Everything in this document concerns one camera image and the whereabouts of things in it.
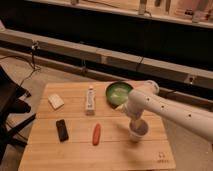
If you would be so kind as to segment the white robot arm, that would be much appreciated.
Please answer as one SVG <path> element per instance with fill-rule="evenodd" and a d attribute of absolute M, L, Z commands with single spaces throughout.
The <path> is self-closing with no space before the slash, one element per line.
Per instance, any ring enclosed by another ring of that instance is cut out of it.
<path fill-rule="evenodd" d="M 144 110 L 156 113 L 213 143 L 213 113 L 158 95 L 159 86 L 152 80 L 143 81 L 128 94 L 128 99 L 117 110 L 130 119 L 130 130 L 137 135 Z"/>

